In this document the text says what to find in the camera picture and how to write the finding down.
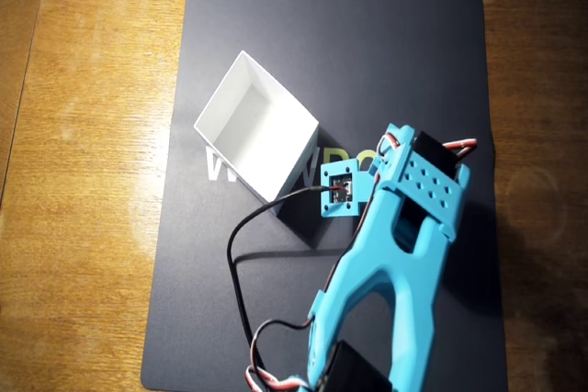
wooden table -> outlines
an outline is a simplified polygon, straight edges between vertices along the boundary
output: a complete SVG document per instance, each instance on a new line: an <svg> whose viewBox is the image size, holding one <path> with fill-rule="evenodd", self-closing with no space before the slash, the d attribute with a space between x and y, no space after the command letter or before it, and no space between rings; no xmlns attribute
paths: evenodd
<svg viewBox="0 0 588 392"><path fill-rule="evenodd" d="M184 1L0 0L2 391L141 389ZM588 0L485 6L510 389L585 391Z"/></svg>

white cardboard box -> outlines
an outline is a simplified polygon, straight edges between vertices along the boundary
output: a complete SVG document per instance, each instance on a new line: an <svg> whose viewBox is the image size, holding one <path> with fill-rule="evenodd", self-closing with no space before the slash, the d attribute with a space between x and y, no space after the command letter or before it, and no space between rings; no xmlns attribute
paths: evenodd
<svg viewBox="0 0 588 392"><path fill-rule="evenodd" d="M319 123L245 51L194 128L265 202L289 192L317 144Z"/></svg>

black mat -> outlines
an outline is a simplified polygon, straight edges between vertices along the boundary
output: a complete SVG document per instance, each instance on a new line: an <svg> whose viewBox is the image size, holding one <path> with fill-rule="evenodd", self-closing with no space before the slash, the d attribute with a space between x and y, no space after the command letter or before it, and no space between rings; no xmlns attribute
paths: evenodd
<svg viewBox="0 0 588 392"><path fill-rule="evenodd" d="M248 347L225 248L234 225L259 202L229 182L224 167L209 179L205 143L193 129L240 50L319 120L323 147L356 156L374 149L391 121L439 140L478 138L467 159L469 201L435 304L424 390L506 390L481 0L187 0L143 384L246 390ZM293 216L301 204L304 215ZM299 201L280 218L265 213L238 236L234 255L254 327L267 318L306 318L354 225L320 221L319 210L318 200ZM343 329L386 374L390 317L372 296ZM307 339L306 332L268 330L260 350L270 371L305 376Z"/></svg>

circuit board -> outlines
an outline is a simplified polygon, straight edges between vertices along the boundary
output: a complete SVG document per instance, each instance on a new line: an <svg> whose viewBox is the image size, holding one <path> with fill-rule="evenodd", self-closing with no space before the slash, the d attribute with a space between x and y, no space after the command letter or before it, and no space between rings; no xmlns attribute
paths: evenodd
<svg viewBox="0 0 588 392"><path fill-rule="evenodd" d="M333 190L331 192L332 203L336 204L353 201L352 181L353 179L351 174L341 174L339 176L334 176L331 179L331 186L341 187L341 189Z"/></svg>

blue 3d-printed part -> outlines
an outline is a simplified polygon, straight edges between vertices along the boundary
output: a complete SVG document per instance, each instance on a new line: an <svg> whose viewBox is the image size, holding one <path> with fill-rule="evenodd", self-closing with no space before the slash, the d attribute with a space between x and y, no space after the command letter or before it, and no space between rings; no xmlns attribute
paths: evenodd
<svg viewBox="0 0 588 392"><path fill-rule="evenodd" d="M334 202L322 193L324 217L358 216L373 200L353 248L343 256L326 292L319 291L309 313L314 318L309 342L308 379L315 388L347 313L371 292L395 307L389 380L398 392L420 392L434 336L433 304L447 250L455 240L468 187L469 169L461 164L456 179L440 172L413 151L414 129L390 124L400 145L385 146L368 171L357 160L324 164L321 184L351 175L351 197ZM374 189L375 177L379 181ZM395 229L403 204L411 199L424 211L414 247L401 248Z"/></svg>

